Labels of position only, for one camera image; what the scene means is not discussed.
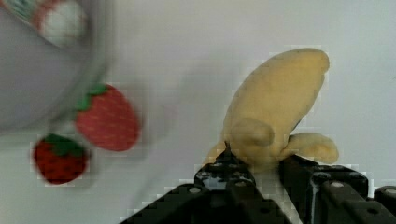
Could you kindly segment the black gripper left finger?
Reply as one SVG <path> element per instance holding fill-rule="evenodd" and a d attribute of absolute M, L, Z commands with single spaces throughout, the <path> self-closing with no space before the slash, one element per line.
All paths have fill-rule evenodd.
<path fill-rule="evenodd" d="M 226 147 L 182 184 L 120 224 L 291 224 L 262 197 L 248 166 Z"/>

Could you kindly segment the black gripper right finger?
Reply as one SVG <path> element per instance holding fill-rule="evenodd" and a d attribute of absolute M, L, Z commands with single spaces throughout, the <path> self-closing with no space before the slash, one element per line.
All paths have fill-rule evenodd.
<path fill-rule="evenodd" d="M 278 173 L 304 224 L 396 224 L 393 186 L 369 197 L 363 174 L 299 156 L 282 161 Z"/>

